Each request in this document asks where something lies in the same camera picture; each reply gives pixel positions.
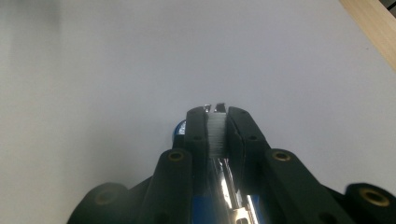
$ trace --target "brass insert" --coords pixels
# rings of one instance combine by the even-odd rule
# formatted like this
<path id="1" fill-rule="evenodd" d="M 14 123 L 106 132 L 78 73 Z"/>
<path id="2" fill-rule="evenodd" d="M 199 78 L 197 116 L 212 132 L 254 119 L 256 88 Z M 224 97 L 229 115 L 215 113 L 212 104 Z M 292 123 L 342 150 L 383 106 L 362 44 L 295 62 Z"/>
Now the brass insert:
<path id="1" fill-rule="evenodd" d="M 168 154 L 169 161 L 181 161 L 184 158 L 184 154 L 179 151 L 173 151 Z"/>
<path id="2" fill-rule="evenodd" d="M 277 161 L 289 161 L 289 160 L 291 160 L 291 156 L 288 153 L 282 152 L 282 151 L 274 152 L 273 153 L 273 157 Z"/>
<path id="3" fill-rule="evenodd" d="M 359 194 L 364 200 L 374 205 L 381 207 L 387 207 L 390 205 L 389 199 L 374 189 L 359 189 Z"/>

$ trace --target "blue component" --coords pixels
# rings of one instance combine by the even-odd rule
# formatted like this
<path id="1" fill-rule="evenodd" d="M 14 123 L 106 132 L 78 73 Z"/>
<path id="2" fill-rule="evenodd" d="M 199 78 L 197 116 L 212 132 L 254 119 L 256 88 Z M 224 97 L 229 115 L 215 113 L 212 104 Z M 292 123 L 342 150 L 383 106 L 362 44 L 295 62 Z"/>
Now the blue component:
<path id="1" fill-rule="evenodd" d="M 175 130 L 174 130 L 174 132 L 173 132 L 173 134 L 172 134 L 172 142 L 174 141 L 175 136 L 176 136 L 177 134 L 184 134 L 185 129 L 186 129 L 186 120 L 182 120 L 182 121 L 176 126 L 176 128 L 175 128 Z"/>
<path id="2" fill-rule="evenodd" d="M 262 211 L 260 210 L 260 196 L 259 195 L 251 195 L 251 201 L 253 202 L 253 206 L 256 210 L 256 217 L 260 224 L 264 224 L 264 217 L 262 216 Z"/>
<path id="3" fill-rule="evenodd" d="M 194 196 L 192 201 L 193 224 L 217 224 L 211 197 Z"/>

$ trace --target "wooden edge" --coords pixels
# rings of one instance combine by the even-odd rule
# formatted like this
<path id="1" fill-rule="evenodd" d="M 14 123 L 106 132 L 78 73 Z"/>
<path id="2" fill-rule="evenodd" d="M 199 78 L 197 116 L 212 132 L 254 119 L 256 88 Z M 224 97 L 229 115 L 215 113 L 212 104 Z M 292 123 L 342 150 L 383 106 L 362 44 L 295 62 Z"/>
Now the wooden edge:
<path id="1" fill-rule="evenodd" d="M 396 72 L 396 19 L 378 0 L 340 0 Z"/>

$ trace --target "white wall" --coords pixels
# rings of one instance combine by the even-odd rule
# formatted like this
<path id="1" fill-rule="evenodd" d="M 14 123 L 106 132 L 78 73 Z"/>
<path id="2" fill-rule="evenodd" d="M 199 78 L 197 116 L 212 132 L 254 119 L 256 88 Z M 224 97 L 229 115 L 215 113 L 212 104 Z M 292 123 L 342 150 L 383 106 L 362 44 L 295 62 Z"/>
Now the white wall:
<path id="1" fill-rule="evenodd" d="M 0 4 L 0 223 L 65 223 L 96 185 L 132 187 L 216 102 L 321 183 L 396 194 L 396 76 L 338 1 Z"/>

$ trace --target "metal part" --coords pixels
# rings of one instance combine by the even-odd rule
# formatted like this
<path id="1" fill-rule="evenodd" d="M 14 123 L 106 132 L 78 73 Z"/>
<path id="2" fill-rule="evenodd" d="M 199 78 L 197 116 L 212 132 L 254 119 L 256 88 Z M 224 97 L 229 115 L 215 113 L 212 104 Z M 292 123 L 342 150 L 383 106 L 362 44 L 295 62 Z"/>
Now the metal part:
<path id="1" fill-rule="evenodd" d="M 92 189 L 68 224 L 189 224 L 191 214 L 194 224 L 396 223 L 392 194 L 364 183 L 344 195 L 320 185 L 294 154 L 271 149 L 245 110 L 196 107 L 173 139 L 153 177 L 129 190 L 113 183 Z M 196 209 L 196 198 L 211 204 Z M 196 221 L 198 211 L 213 210 L 217 221 L 210 222 L 215 214 Z"/>
<path id="2" fill-rule="evenodd" d="M 209 113 L 210 112 L 210 107 L 211 107 L 212 105 L 204 105 L 204 111 L 206 112 L 206 113 Z"/>
<path id="3" fill-rule="evenodd" d="M 367 202 L 381 207 L 388 207 L 390 205 L 389 199 L 374 189 L 362 188 L 359 189 L 359 194 Z"/>

